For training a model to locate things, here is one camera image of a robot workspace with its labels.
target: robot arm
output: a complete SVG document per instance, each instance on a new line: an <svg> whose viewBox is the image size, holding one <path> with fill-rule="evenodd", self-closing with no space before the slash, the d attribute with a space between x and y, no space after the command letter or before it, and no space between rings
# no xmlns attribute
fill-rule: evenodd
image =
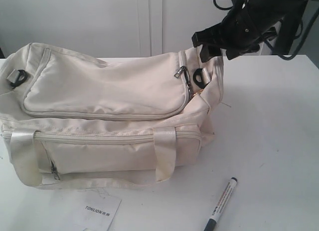
<svg viewBox="0 0 319 231"><path fill-rule="evenodd" d="M259 43L277 36L272 27L306 0L232 0L233 6L223 21L196 32L194 47L203 45L202 62L221 55L229 60L260 49Z"/></svg>

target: fabric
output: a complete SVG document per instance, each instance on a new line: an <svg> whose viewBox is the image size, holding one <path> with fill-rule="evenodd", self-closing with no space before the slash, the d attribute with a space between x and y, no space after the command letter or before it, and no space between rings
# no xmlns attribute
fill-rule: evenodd
<svg viewBox="0 0 319 231"><path fill-rule="evenodd" d="M202 63L199 51L110 64L33 43L10 55L0 70L0 122L20 180L127 188L144 185L143 170L155 170L154 183L193 164L214 137L209 115L223 94L222 57ZM198 68L211 76L204 90L191 79ZM13 89L14 70L28 78ZM43 182L49 173L56 185Z"/></svg>

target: tonlion logo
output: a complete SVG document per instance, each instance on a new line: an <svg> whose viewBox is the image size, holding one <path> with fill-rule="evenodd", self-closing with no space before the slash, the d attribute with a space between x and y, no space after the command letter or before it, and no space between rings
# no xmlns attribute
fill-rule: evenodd
<svg viewBox="0 0 319 231"><path fill-rule="evenodd" d="M90 206L85 207L85 209L86 209L86 210L90 210L90 211L92 211L92 212L95 212L95 213L97 213L97 214L102 214L102 215L105 215L105 216L110 216L109 213L104 212L103 210L98 210L98 209L96 209L96 208L92 208L92 207L90 207Z"/></svg>

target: top zipper pocket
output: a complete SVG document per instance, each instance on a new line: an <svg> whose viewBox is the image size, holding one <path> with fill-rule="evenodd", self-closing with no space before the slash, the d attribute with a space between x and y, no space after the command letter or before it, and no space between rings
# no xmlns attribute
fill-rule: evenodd
<svg viewBox="0 0 319 231"><path fill-rule="evenodd" d="M180 113L191 98L189 76L174 77L185 53L163 54L101 67L45 48L23 95L23 111L34 117L155 120Z"/></svg>

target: zipper pull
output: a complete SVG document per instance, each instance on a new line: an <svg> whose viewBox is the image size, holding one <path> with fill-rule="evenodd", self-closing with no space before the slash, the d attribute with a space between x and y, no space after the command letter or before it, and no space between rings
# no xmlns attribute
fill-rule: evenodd
<svg viewBox="0 0 319 231"><path fill-rule="evenodd" d="M174 77L179 78L183 72L187 71L186 66L181 66L179 70L174 74Z"/></svg>
<svg viewBox="0 0 319 231"><path fill-rule="evenodd" d="M60 180L60 176L58 175L58 171L56 170L56 167L52 161L51 161L51 173L53 174L53 177L55 180Z"/></svg>

